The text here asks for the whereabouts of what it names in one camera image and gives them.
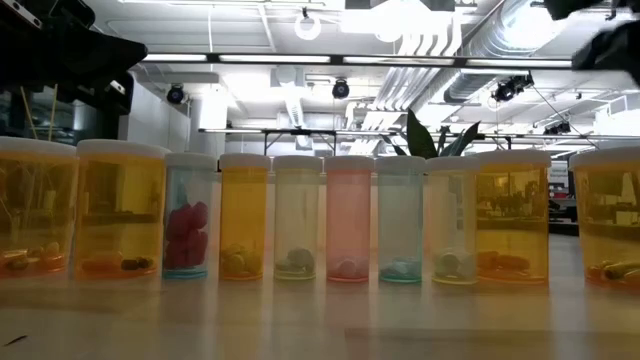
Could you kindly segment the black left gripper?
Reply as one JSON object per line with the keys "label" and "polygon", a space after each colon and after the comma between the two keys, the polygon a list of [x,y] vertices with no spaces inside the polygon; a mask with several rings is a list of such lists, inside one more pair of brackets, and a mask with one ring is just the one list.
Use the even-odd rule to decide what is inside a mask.
{"label": "black left gripper", "polygon": [[60,19],[90,28],[95,12],[84,0],[0,0],[0,21],[38,29],[0,32],[0,88],[57,87],[63,102],[129,114],[129,69],[147,56],[147,47],[79,27],[42,30]]}

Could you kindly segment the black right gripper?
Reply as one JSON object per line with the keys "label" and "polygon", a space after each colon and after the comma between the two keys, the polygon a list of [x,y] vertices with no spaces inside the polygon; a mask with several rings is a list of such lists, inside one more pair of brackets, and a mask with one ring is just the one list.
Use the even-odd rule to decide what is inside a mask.
{"label": "black right gripper", "polygon": [[[553,20],[595,7],[609,11],[607,20],[614,19],[619,9],[640,14],[640,0],[543,0],[543,4]],[[623,71],[640,85],[640,20],[599,32],[573,54],[572,69]]]}

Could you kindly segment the large amber pill bottle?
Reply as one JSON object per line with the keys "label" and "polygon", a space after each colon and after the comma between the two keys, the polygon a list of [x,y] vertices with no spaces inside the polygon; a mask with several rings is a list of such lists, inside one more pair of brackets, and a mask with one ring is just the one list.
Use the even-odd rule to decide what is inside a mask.
{"label": "large amber pill bottle", "polygon": [[163,240],[166,167],[157,145],[90,139],[77,144],[73,244],[76,279],[156,273]]}
{"label": "large amber pill bottle", "polygon": [[580,153],[569,169],[585,279],[640,291],[640,146]]}
{"label": "large amber pill bottle", "polygon": [[0,136],[0,279],[66,268],[77,179],[75,147]]}
{"label": "large amber pill bottle", "polygon": [[485,280],[546,284],[549,279],[550,155],[500,150],[474,156],[476,262]]}

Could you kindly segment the yellow pill bottle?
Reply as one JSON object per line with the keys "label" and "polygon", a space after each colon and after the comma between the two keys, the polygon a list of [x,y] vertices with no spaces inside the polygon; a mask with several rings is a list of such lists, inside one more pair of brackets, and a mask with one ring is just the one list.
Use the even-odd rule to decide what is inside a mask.
{"label": "yellow pill bottle", "polygon": [[426,240],[434,282],[471,285],[476,269],[476,175],[470,157],[426,161]]}

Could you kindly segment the teal pill bottle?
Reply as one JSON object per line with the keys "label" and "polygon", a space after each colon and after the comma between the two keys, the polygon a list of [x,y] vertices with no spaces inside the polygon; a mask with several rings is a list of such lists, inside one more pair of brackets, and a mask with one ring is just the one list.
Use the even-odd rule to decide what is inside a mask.
{"label": "teal pill bottle", "polygon": [[425,160],[414,156],[378,158],[379,279],[422,281],[423,180]]}

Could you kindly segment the small amber pill bottle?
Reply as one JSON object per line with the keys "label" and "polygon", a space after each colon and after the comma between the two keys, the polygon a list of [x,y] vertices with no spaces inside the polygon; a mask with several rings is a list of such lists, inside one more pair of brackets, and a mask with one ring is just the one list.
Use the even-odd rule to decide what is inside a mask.
{"label": "small amber pill bottle", "polygon": [[219,277],[255,280],[263,276],[269,157],[230,153],[219,160],[221,213]]}

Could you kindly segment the pale green pill bottle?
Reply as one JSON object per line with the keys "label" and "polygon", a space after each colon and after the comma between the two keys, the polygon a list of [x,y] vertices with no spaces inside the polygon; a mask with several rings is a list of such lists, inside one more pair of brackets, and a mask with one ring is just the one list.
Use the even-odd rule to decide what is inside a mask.
{"label": "pale green pill bottle", "polygon": [[302,155],[273,159],[275,175],[274,277],[316,276],[319,186],[323,161]]}

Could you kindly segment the pink pill bottle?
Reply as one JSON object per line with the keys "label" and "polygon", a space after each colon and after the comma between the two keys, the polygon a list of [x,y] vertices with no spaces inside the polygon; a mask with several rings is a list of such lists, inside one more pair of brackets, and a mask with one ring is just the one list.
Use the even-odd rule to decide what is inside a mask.
{"label": "pink pill bottle", "polygon": [[348,155],[324,161],[326,276],[337,282],[369,280],[371,180],[374,160]]}

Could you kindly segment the black ceiling spotlight cluster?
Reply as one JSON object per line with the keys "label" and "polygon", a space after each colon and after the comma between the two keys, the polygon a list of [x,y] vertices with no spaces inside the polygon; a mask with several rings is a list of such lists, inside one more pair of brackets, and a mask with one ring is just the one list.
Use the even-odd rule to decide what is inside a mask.
{"label": "black ceiling spotlight cluster", "polygon": [[534,79],[530,72],[525,75],[514,75],[506,81],[499,82],[497,88],[492,92],[491,98],[498,103],[509,102],[533,85]]}

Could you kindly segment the blue bottle with red pills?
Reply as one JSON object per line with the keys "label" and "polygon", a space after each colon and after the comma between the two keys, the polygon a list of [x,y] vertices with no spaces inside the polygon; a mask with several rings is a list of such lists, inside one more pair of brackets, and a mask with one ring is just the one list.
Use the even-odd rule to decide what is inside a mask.
{"label": "blue bottle with red pills", "polygon": [[162,277],[203,278],[208,274],[216,159],[200,153],[165,156],[166,190]]}

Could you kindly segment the long ceiling light bar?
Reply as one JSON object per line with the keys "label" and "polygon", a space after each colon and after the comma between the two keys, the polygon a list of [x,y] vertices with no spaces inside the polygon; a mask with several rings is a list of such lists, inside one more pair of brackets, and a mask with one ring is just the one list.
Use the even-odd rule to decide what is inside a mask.
{"label": "long ceiling light bar", "polygon": [[570,59],[461,56],[302,55],[284,53],[150,53],[142,63],[229,65],[328,65],[365,67],[570,70]]}

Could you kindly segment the green leafy plant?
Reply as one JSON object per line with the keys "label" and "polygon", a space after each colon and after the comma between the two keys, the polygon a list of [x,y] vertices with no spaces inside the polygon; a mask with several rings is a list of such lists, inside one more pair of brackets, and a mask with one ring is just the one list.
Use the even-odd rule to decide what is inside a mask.
{"label": "green leafy plant", "polygon": [[418,120],[412,110],[407,114],[406,142],[408,151],[396,145],[389,136],[382,135],[382,140],[394,148],[398,156],[417,156],[425,160],[437,157],[461,156],[466,147],[479,135],[481,122],[478,121],[462,130],[454,133],[449,126],[442,126],[438,130],[438,140],[434,141],[431,132]]}

